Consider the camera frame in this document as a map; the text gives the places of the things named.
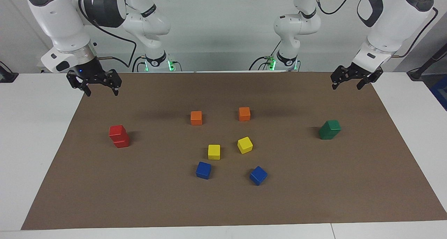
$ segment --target toy block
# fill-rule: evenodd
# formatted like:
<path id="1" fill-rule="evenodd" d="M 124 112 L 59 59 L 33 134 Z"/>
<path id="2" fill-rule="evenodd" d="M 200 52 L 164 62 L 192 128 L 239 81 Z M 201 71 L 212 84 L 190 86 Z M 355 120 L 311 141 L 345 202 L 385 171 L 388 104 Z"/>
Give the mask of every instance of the toy block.
<path id="1" fill-rule="evenodd" d="M 196 169 L 197 177 L 208 180 L 210 178 L 210 174 L 211 165 L 202 161 L 199 162 Z"/>
<path id="2" fill-rule="evenodd" d="M 117 147 L 117 148 L 123 148 L 123 147 L 128 147 L 130 143 L 130 139 L 124 139 L 122 141 L 117 141 L 117 142 L 113 142 L 113 144 Z"/>
<path id="3" fill-rule="evenodd" d="M 111 126 L 109 129 L 109 137 L 113 140 L 113 142 L 129 139 L 129 136 L 123 125 Z"/>
<path id="4" fill-rule="evenodd" d="M 331 140 L 341 131 L 340 123 L 336 120 L 326 121 L 320 129 L 320 138 L 322 140 Z"/>
<path id="5" fill-rule="evenodd" d="M 250 107 L 239 107 L 239 121 L 249 121 L 250 117 Z"/>
<path id="6" fill-rule="evenodd" d="M 251 172 L 250 179 L 259 186 L 267 178 L 267 175 L 267 172 L 265 172 L 262 167 L 258 166 Z"/>
<path id="7" fill-rule="evenodd" d="M 202 122 L 201 111 L 191 112 L 191 125 L 192 126 L 201 126 L 202 123 L 203 122 Z"/>
<path id="8" fill-rule="evenodd" d="M 253 143 L 249 137 L 242 138 L 237 141 L 237 146 L 242 154 L 248 153 L 253 150 Z"/>
<path id="9" fill-rule="evenodd" d="M 209 145 L 208 146 L 208 159 L 220 160 L 220 145 Z"/>

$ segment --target white table surface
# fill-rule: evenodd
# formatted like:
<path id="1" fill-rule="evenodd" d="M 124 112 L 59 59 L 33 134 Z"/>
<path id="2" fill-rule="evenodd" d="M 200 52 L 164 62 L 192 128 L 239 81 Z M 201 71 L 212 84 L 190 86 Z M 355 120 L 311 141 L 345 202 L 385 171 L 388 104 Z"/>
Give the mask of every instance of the white table surface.
<path id="1" fill-rule="evenodd" d="M 447 112 L 404 73 L 384 73 L 374 88 L 446 209 Z M 81 97 L 63 74 L 0 84 L 0 238 L 447 238 L 447 221 L 19 231 Z"/>

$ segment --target blue object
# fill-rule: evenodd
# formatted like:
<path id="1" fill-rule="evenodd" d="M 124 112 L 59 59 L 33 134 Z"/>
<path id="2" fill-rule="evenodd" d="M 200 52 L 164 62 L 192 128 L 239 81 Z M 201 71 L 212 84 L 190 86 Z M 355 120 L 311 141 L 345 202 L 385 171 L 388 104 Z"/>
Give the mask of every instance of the blue object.
<path id="1" fill-rule="evenodd" d="M 265 172 L 264 169 L 258 166 L 250 174 L 250 179 L 259 186 L 267 178 L 267 175 L 267 172 Z"/>
<path id="2" fill-rule="evenodd" d="M 447 110 L 447 76 L 431 87 L 430 91 Z"/>
<path id="3" fill-rule="evenodd" d="M 199 162 L 196 170 L 196 175 L 199 178 L 208 180 L 211 174 L 211 165 L 205 162 Z"/>

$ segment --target blue cube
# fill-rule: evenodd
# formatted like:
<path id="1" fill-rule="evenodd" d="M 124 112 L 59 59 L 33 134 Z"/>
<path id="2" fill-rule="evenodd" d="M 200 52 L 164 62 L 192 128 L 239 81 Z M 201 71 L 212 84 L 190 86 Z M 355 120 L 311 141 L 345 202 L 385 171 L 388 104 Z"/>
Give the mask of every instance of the blue cube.
<path id="1" fill-rule="evenodd" d="M 250 174 L 250 179 L 259 186 L 267 178 L 267 175 L 267 172 L 265 172 L 264 169 L 258 166 Z"/>
<path id="2" fill-rule="evenodd" d="M 211 174 L 211 165 L 205 162 L 199 162 L 196 170 L 196 175 L 199 178 L 208 180 Z"/>

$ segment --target green cube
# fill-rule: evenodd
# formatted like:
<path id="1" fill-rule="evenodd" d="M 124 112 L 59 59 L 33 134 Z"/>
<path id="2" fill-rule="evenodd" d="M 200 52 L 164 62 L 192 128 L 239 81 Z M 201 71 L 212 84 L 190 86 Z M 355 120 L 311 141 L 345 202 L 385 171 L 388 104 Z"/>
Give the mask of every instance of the green cube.
<path id="1" fill-rule="evenodd" d="M 336 120 L 326 121 L 324 126 L 320 129 L 320 138 L 322 140 L 331 140 L 333 139 L 342 128 L 340 127 L 340 123 Z"/>

